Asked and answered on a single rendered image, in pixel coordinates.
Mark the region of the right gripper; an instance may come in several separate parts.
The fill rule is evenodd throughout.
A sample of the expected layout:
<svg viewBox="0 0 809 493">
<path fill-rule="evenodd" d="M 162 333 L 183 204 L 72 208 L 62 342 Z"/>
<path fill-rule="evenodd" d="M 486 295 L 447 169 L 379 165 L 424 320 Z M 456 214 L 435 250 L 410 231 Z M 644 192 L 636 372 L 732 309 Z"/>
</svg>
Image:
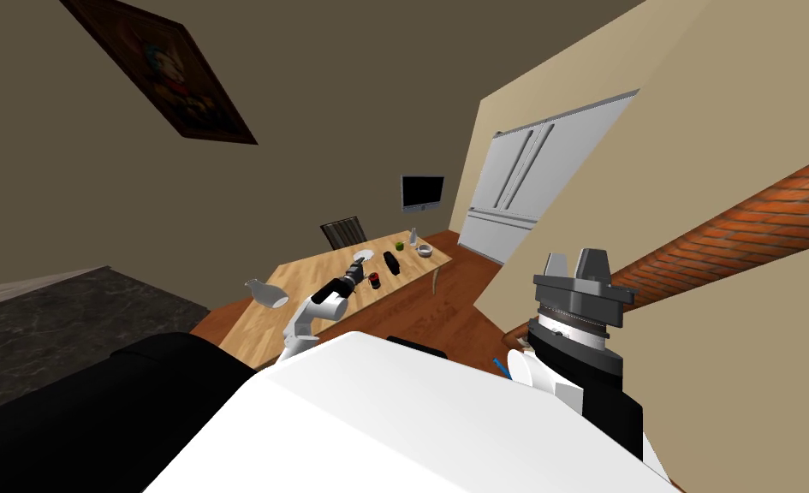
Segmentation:
<svg viewBox="0 0 809 493">
<path fill-rule="evenodd" d="M 551 252 L 544 274 L 533 278 L 540 315 L 566 322 L 576 320 L 576 324 L 622 327 L 623 308 L 634 304 L 639 291 L 609 283 L 612 275 L 606 250 L 583 248 L 575 267 L 575 278 L 568 276 L 566 255 Z"/>
</svg>

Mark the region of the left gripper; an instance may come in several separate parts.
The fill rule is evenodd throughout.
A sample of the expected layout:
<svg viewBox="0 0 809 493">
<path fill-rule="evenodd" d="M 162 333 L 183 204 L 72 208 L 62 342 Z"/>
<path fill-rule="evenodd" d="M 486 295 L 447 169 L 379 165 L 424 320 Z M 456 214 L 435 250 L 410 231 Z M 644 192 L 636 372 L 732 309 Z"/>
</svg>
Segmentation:
<svg viewBox="0 0 809 493">
<path fill-rule="evenodd" d="M 355 287 L 364 280 L 364 277 L 363 261 L 354 261 L 347 268 L 344 276 L 340 277 L 340 281 L 346 285 L 341 295 L 351 295 Z"/>
</svg>

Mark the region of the wooden table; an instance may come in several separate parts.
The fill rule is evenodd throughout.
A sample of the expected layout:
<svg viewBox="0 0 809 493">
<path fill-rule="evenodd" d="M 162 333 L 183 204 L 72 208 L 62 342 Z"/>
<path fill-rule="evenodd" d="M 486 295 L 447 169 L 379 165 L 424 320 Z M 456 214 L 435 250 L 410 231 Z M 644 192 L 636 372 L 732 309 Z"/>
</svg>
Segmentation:
<svg viewBox="0 0 809 493">
<path fill-rule="evenodd" d="M 268 283 L 288 294 L 289 302 L 280 308 L 270 309 L 254 301 L 235 322 L 220 348 L 255 369 L 275 360 L 283 350 L 283 329 L 302 301 L 330 279 L 342 276 L 354 262 L 354 254 L 363 249 L 374 251 L 374 256 L 364 263 L 365 273 L 377 272 L 381 287 L 373 289 L 368 281 L 360 283 L 354 294 L 348 297 L 348 309 L 343 318 L 430 274 L 433 275 L 431 291 L 435 292 L 438 273 L 451 258 L 436 246 L 429 258 L 421 258 L 416 247 L 409 245 L 409 235 L 405 230 L 278 266 Z M 401 252 L 396 250 L 397 242 L 404 244 Z M 391 251 L 399 260 L 401 273 L 398 276 L 393 276 L 385 266 L 385 251 Z"/>
</svg>

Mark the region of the dark chair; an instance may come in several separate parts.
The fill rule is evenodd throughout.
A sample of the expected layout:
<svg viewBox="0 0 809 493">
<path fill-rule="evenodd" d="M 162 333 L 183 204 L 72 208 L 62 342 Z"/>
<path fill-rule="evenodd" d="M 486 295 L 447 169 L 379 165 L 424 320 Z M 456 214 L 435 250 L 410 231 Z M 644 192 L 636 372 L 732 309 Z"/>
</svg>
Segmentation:
<svg viewBox="0 0 809 493">
<path fill-rule="evenodd" d="M 332 250 L 339 250 L 367 242 L 365 231 L 358 217 L 347 217 L 320 226 Z"/>
</svg>

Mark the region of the white vase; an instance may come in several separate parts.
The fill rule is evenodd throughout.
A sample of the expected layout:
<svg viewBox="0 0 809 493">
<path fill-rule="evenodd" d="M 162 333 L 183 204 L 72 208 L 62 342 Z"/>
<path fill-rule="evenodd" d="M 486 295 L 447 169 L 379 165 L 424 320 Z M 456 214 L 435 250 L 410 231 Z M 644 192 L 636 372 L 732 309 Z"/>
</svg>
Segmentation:
<svg viewBox="0 0 809 493">
<path fill-rule="evenodd" d="M 258 279 L 251 279 L 244 285 L 250 290 L 256 303 L 270 309 L 285 306 L 289 301 L 289 295 L 278 286 L 261 282 Z"/>
</svg>

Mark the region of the grey refrigerator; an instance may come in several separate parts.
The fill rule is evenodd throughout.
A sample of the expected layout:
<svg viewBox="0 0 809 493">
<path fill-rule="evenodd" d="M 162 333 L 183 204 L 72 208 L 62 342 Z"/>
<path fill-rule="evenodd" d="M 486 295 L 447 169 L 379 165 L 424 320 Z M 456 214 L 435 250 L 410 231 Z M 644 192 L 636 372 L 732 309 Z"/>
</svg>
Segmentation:
<svg viewBox="0 0 809 493">
<path fill-rule="evenodd" d="M 506 263 L 635 95 L 626 92 L 495 135 L 458 245 Z"/>
</svg>

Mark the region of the black television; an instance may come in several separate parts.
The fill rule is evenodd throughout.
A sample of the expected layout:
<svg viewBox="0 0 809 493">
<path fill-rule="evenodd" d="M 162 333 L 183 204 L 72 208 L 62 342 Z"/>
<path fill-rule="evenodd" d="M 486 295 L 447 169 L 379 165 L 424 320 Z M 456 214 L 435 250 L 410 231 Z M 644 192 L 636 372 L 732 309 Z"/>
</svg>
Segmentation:
<svg viewBox="0 0 809 493">
<path fill-rule="evenodd" d="M 443 197 L 442 175 L 402 175 L 402 211 L 405 213 L 436 209 Z"/>
</svg>

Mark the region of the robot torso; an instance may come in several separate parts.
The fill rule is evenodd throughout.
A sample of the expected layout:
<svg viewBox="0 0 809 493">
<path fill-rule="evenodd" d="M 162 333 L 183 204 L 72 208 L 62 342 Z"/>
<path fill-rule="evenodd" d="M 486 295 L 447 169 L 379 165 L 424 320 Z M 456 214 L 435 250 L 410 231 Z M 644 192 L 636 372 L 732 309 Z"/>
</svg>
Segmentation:
<svg viewBox="0 0 809 493">
<path fill-rule="evenodd" d="M 679 493 L 553 394 L 360 332 L 249 378 L 145 493 Z"/>
</svg>

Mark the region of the dark framed picture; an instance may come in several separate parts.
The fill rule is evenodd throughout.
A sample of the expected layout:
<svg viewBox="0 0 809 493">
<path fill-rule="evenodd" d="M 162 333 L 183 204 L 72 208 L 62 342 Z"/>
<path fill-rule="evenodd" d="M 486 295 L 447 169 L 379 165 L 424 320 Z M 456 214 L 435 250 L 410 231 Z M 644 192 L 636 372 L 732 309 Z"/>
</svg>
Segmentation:
<svg viewBox="0 0 809 493">
<path fill-rule="evenodd" d="M 59 0 L 184 138 L 257 141 L 180 23 L 120 0 Z"/>
</svg>

